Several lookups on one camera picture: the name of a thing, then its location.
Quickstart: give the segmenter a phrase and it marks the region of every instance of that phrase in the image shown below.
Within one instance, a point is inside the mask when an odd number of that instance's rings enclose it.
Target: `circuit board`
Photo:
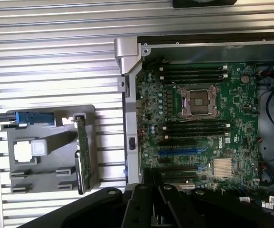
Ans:
[[[85,129],[85,117],[76,116],[78,131],[79,150],[75,153],[76,176],[78,181],[78,192],[83,195],[90,188],[89,179],[91,177],[89,164],[88,136]]]
[[[247,63],[146,66],[137,75],[142,167],[166,182],[259,187],[256,68]]]

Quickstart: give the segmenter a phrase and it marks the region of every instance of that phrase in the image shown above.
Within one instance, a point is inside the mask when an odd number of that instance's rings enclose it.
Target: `heatsink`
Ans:
[[[213,172],[217,178],[233,177],[232,158],[215,158],[213,159]]]

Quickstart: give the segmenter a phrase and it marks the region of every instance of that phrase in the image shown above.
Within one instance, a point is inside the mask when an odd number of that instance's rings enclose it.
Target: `chipset heatsink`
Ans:
[[[186,86],[177,89],[182,96],[182,111],[177,115],[182,118],[209,118],[220,115],[217,110],[219,88],[209,86]]]
[[[233,177],[232,158],[213,159],[213,174],[217,178]]]

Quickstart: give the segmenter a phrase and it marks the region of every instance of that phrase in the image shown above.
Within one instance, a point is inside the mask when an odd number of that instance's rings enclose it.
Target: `screw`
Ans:
[[[204,195],[205,194],[205,192],[202,191],[202,190],[196,190],[195,193],[198,194],[198,195]]]
[[[171,189],[172,189],[172,186],[171,186],[171,185],[165,185],[165,186],[164,186],[164,189],[166,189],[166,190],[171,190]]]

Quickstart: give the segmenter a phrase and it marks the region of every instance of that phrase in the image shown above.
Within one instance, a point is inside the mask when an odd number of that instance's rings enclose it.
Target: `cpu socket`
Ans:
[[[177,89],[182,96],[182,111],[177,115],[182,118],[209,118],[220,115],[217,110],[219,88],[209,86],[187,86]]]

